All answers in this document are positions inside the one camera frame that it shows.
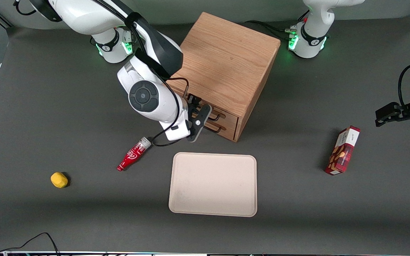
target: white wall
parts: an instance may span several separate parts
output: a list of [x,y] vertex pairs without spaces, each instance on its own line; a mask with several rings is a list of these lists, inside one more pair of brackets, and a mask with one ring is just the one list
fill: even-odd
[[[307,8],[301,0],[122,0],[140,12],[152,24],[194,23],[202,11],[221,18],[242,22],[247,20],[294,20]],[[13,0],[0,0],[0,13],[15,26],[37,29],[67,28],[41,17],[19,15]],[[20,9],[32,10],[29,0],[21,0]],[[366,0],[361,5],[336,8],[338,20],[400,18],[410,15],[410,0]]]

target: wooden cabinet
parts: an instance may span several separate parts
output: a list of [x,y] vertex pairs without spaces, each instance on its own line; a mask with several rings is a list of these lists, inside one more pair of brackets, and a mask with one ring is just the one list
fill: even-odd
[[[183,67],[173,78],[189,80],[188,93],[213,107],[208,128],[238,141],[267,81],[280,41],[202,13],[181,44]],[[185,82],[168,83],[182,95]]]

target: red bottle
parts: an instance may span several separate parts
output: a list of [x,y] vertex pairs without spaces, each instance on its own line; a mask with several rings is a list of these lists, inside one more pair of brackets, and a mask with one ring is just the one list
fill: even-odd
[[140,156],[151,147],[151,142],[143,137],[132,149],[126,154],[123,161],[117,167],[117,170],[122,172],[126,167],[128,167],[133,162],[137,161]]

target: wooden drawer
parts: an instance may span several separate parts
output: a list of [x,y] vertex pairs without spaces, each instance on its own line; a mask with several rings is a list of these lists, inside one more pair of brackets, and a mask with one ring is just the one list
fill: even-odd
[[205,124],[206,127],[210,128],[213,131],[221,129],[217,134],[233,140],[236,131],[236,125],[238,123],[238,118],[234,115],[231,115],[221,109],[213,107],[210,118],[217,118],[216,121],[208,120]]
[[[176,92],[180,96],[183,95],[184,91],[182,91],[178,87],[184,86],[183,83],[184,83],[183,81],[178,81],[178,80],[169,81],[169,84],[171,85],[173,91]],[[218,115],[219,115],[219,118],[216,121],[208,120],[205,126],[210,128],[213,131],[218,131],[219,128],[221,128],[221,130],[217,133],[218,135],[223,136],[224,138],[228,138],[229,140],[234,140],[238,118],[214,106],[212,106],[212,108],[213,110],[211,112],[210,118],[212,119],[217,118]]]

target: green led light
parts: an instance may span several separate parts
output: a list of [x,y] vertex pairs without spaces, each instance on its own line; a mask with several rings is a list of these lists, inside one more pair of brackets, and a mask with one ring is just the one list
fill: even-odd
[[132,44],[131,43],[125,43],[125,42],[121,42],[122,47],[124,48],[124,50],[126,51],[126,53],[129,55],[132,53]]
[[296,43],[298,42],[298,36],[295,35],[294,38],[291,39],[292,42],[289,43],[289,49],[294,50]]
[[322,46],[320,47],[320,49],[322,50],[324,48],[325,45],[325,41],[327,40],[327,36],[325,36],[324,41],[322,42]]
[[96,44],[96,48],[99,50],[99,55],[101,55],[102,56],[102,52],[101,52],[101,49],[99,48],[99,46]]

